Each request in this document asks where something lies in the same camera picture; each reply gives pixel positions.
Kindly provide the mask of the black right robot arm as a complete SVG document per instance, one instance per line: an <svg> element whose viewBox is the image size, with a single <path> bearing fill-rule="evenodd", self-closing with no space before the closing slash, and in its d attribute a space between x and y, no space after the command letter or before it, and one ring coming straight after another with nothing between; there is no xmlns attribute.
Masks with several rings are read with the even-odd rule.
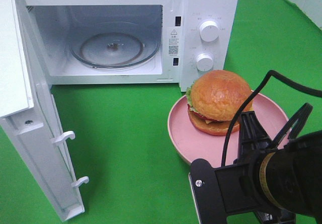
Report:
<svg viewBox="0 0 322 224"><path fill-rule="evenodd" d="M239 158L251 159L250 180L261 199L321 223L321 131L300 136L312 106L303 105L270 139L253 111L238 121Z"/></svg>

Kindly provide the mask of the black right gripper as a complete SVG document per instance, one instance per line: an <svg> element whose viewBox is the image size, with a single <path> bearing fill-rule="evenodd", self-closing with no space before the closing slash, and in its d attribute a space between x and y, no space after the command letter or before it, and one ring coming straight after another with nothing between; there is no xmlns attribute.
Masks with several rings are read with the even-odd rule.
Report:
<svg viewBox="0 0 322 224"><path fill-rule="evenodd" d="M254 111L242 112L239 117L237 175L233 202L238 206L270 206L260 184L260 165L271 139Z"/></svg>

